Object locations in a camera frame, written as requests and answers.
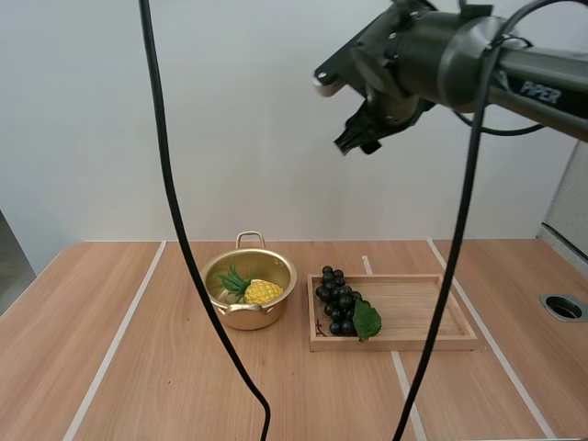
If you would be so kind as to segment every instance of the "gold pot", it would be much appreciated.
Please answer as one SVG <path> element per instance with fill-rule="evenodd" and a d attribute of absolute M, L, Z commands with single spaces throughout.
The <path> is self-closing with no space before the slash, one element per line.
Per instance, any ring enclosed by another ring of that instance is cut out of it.
<path fill-rule="evenodd" d="M 255 235 L 260 248 L 243 248 L 241 240 L 246 235 Z M 279 319 L 286 310 L 288 295 L 296 285 L 296 268 L 283 255 L 266 249 L 266 241 L 261 232 L 242 232 L 237 236 L 236 249 L 221 254 L 202 269 L 202 279 L 209 293 L 210 301 L 215 307 L 219 319 L 231 328 L 253 330 L 264 328 Z M 226 296 L 226 289 L 219 287 L 217 273 L 226 273 L 229 266 L 235 266 L 241 275 L 249 274 L 253 269 L 254 278 L 266 280 L 279 285 L 284 292 L 281 296 L 263 304 L 233 304 L 221 301 Z"/>

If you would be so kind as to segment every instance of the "bunch of grapes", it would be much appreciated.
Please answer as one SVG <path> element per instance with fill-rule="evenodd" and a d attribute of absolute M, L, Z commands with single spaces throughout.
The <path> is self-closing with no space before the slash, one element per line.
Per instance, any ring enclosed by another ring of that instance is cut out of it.
<path fill-rule="evenodd" d="M 324 313 L 333 322 L 329 325 L 332 335 L 357 335 L 353 325 L 353 314 L 356 300 L 363 301 L 361 294 L 347 286 L 343 271 L 326 266 L 322 269 L 322 285 L 316 288 L 315 294 L 326 303 Z"/>

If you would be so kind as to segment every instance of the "robotic arm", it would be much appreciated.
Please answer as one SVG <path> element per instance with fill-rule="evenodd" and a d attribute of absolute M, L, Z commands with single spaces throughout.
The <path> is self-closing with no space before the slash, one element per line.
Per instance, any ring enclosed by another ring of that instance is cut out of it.
<path fill-rule="evenodd" d="M 323 96 L 350 85 L 365 98 L 335 140 L 342 153 L 375 152 L 435 104 L 473 112 L 485 55 L 504 22 L 492 6 L 453 14 L 426 0 L 396 1 L 314 73 Z M 489 103 L 588 141 L 588 55 L 534 48 L 514 33 L 500 46 Z"/>

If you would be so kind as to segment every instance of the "wooden table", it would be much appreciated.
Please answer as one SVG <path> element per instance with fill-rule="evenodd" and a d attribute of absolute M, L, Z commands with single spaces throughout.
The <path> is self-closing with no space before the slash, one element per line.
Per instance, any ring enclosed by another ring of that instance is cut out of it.
<path fill-rule="evenodd" d="M 201 266 L 231 248 L 193 244 Z M 420 353 L 309 352 L 304 280 L 327 264 L 441 273 L 449 243 L 268 248 L 299 271 L 286 315 L 227 329 L 272 406 L 268 438 L 390 440 Z M 432 356 L 404 439 L 587 436 L 588 323 L 555 320 L 538 296 L 588 301 L 588 282 L 539 240 L 468 241 L 457 281 L 483 344 Z M 256 440 L 262 422 L 177 243 L 77 244 L 0 318 L 2 440 Z"/>

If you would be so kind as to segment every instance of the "pot handle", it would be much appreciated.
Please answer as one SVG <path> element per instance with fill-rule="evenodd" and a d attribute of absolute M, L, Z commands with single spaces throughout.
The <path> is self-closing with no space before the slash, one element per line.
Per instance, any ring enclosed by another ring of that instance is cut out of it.
<path fill-rule="evenodd" d="M 240 232 L 239 235 L 237 236 L 235 248 L 237 248 L 237 249 L 241 248 L 241 240 L 242 240 L 243 236 L 252 236 L 252 235 L 257 236 L 257 238 L 259 239 L 259 245 L 262 248 L 266 248 L 266 239 L 264 239 L 264 235 L 261 232 Z"/>
<path fill-rule="evenodd" d="M 229 305 L 226 310 L 221 308 L 218 308 L 218 310 L 222 315 L 231 315 L 237 311 L 262 311 L 263 308 L 258 303 L 250 303 L 245 305 L 235 303 L 233 305 Z"/>

